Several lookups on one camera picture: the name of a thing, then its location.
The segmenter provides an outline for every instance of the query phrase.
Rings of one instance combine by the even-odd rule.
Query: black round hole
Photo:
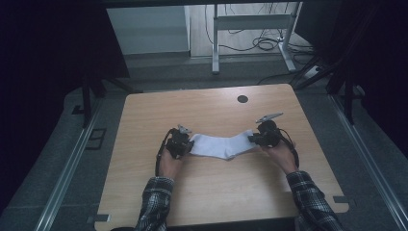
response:
[[[240,96],[238,96],[238,102],[246,103],[246,102],[248,102],[248,97],[246,97],[245,95],[240,95]]]

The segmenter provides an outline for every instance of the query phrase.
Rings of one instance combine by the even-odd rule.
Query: person's right hand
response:
[[[283,141],[274,147],[262,146],[262,150],[267,152],[272,161],[280,166],[285,174],[299,171],[294,163],[293,153]]]

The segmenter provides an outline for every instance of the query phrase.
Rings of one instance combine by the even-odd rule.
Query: forearm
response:
[[[143,202],[136,226],[137,231],[166,230],[174,180],[152,177],[143,192]]]
[[[336,214],[324,199],[324,193],[315,185],[307,172],[290,173],[287,179],[294,203],[300,212],[300,226],[304,229],[318,227],[322,230],[343,230]]]

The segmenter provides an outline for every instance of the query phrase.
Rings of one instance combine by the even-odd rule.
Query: wooden floor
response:
[[[274,14],[291,13],[295,3],[258,3],[258,4],[220,4],[217,6],[218,15],[242,15],[242,14]],[[191,56],[208,57],[212,56],[213,40],[213,17],[214,5],[189,6],[191,17]],[[218,44],[226,45],[238,50],[245,50],[253,47],[253,40],[262,35],[263,38],[277,39],[277,30],[245,30],[245,31],[220,31],[218,32]],[[310,45],[305,39],[293,33],[290,43],[298,45]],[[271,48],[271,44],[264,44],[262,47]],[[258,47],[247,51],[237,51],[229,48],[219,47],[220,55],[238,54],[279,54],[279,48],[275,47],[270,51],[264,51]]]

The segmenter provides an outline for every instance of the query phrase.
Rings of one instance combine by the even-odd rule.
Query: plaid shirt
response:
[[[305,171],[288,174],[294,203],[299,209],[299,228],[302,231],[344,230],[336,214],[324,199],[324,193]],[[137,231],[164,231],[170,211],[170,198],[174,181],[165,177],[153,177],[143,192]]]

